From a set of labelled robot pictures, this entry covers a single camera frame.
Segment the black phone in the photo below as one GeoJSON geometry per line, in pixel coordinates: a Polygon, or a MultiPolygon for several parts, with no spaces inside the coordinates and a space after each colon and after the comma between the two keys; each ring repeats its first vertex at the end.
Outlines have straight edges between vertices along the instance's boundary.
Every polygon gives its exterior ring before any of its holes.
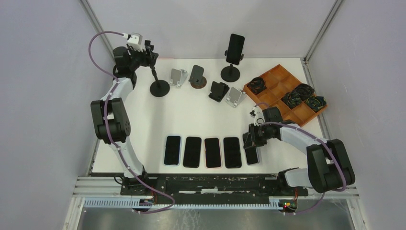
{"type": "Polygon", "coordinates": [[[237,137],[226,137],[223,139],[224,156],[226,168],[241,168],[240,143],[237,137]]]}
{"type": "Polygon", "coordinates": [[[245,37],[238,34],[231,34],[228,49],[226,51],[226,62],[239,65],[243,56],[245,37]]]}
{"type": "Polygon", "coordinates": [[[200,165],[202,139],[200,137],[187,137],[183,156],[183,166],[198,168],[200,165]]]}

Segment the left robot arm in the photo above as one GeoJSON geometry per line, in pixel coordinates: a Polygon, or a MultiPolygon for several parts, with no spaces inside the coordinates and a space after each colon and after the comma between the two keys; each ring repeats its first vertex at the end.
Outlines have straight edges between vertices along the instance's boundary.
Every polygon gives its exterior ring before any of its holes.
{"type": "Polygon", "coordinates": [[[96,137],[108,145],[120,161],[124,170],[122,185],[132,186],[138,195],[145,195],[150,190],[150,181],[129,138],[131,124],[124,102],[135,88],[135,72],[139,67],[151,68],[153,76],[157,75],[158,53],[154,52],[153,45],[146,45],[142,50],[127,45],[115,48],[113,58],[114,66],[109,71],[112,86],[101,99],[90,104],[93,126],[96,137]]]}

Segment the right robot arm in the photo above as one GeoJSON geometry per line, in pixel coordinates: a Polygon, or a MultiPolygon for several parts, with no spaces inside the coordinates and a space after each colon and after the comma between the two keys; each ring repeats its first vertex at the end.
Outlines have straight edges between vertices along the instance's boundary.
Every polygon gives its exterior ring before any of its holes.
{"type": "Polygon", "coordinates": [[[268,140],[277,139],[306,156],[306,168],[290,168],[278,173],[276,188],[281,195],[290,195],[296,187],[312,188],[318,193],[341,192],[355,184],[355,173],[341,140],[319,138],[305,131],[293,120],[284,120],[277,107],[260,109],[256,105],[250,115],[255,121],[243,134],[246,153],[257,156],[259,148],[268,140]]]}

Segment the black pole stand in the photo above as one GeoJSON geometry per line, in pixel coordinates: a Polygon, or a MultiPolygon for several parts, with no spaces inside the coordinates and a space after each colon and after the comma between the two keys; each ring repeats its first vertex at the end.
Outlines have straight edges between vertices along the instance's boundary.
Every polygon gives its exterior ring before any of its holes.
{"type": "Polygon", "coordinates": [[[156,72],[155,64],[158,59],[158,53],[155,53],[154,45],[151,44],[150,40],[144,42],[146,48],[146,58],[147,66],[150,67],[151,73],[154,77],[154,82],[150,85],[150,93],[155,97],[163,97],[167,95],[170,91],[170,87],[167,81],[159,80],[156,72]]]}
{"type": "Polygon", "coordinates": [[[226,82],[235,82],[239,80],[240,71],[236,66],[238,66],[244,58],[242,50],[239,52],[238,59],[236,59],[237,52],[231,52],[231,54],[231,60],[227,60],[229,58],[229,51],[225,51],[226,62],[229,63],[229,66],[224,67],[220,73],[221,78],[226,82]]]}

